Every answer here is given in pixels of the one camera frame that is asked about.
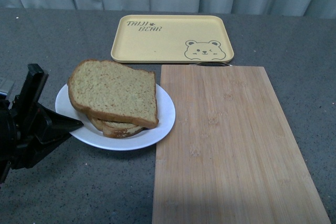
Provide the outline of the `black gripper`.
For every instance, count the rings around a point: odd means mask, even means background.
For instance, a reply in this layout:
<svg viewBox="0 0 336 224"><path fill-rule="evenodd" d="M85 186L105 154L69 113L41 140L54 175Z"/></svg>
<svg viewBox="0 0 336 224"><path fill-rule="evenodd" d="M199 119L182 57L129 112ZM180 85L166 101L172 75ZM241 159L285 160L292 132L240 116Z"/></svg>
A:
<svg viewBox="0 0 336 224"><path fill-rule="evenodd" d="M26 80L13 101L14 109L30 109L37 103L49 76L37 63L30 63L27 67ZM9 101L1 100L1 182L6 180L11 169L34 167L70 138L70 132L82 126L79 120L37 104L35 136L21 139L19 126L9 109Z"/></svg>

